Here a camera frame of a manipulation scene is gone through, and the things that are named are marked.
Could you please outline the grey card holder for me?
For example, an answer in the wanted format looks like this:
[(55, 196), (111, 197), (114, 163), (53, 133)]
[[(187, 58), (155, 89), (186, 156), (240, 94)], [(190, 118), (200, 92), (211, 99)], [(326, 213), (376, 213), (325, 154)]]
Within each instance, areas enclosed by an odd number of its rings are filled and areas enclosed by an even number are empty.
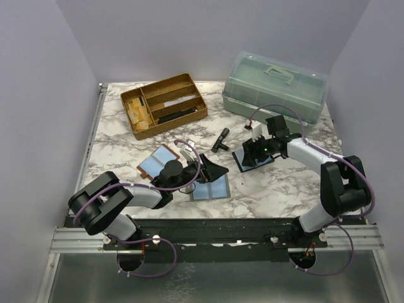
[(196, 183), (195, 189), (190, 194), (191, 201), (224, 199), (231, 197), (227, 174), (214, 182)]

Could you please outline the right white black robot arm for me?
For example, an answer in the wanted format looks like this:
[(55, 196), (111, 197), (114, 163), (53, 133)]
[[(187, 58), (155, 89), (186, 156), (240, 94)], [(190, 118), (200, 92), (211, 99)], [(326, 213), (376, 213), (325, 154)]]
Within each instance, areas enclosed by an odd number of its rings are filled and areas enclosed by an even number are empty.
[(372, 191), (358, 157), (342, 157), (311, 144), (302, 133), (290, 132), (282, 115), (268, 118), (266, 126), (269, 139), (263, 136), (261, 123), (246, 121), (244, 127), (251, 131), (251, 138), (242, 144), (242, 166), (253, 169), (280, 156), (294, 159), (320, 176), (319, 202), (292, 222), (290, 239), (295, 246), (307, 246), (338, 217), (370, 205)]

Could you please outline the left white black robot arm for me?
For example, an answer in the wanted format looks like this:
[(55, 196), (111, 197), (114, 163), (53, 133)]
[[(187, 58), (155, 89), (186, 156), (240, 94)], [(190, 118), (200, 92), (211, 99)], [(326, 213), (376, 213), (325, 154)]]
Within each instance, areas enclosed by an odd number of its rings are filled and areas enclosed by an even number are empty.
[(73, 223), (81, 225), (88, 235), (112, 235), (124, 248), (134, 249), (141, 232), (129, 215), (121, 213), (125, 207), (161, 209), (173, 200), (173, 192), (195, 182), (215, 182), (228, 172), (228, 168), (211, 162), (204, 154), (186, 167), (178, 160), (169, 160), (150, 185), (123, 183), (115, 173), (107, 171), (73, 194), (68, 206), (74, 213)]

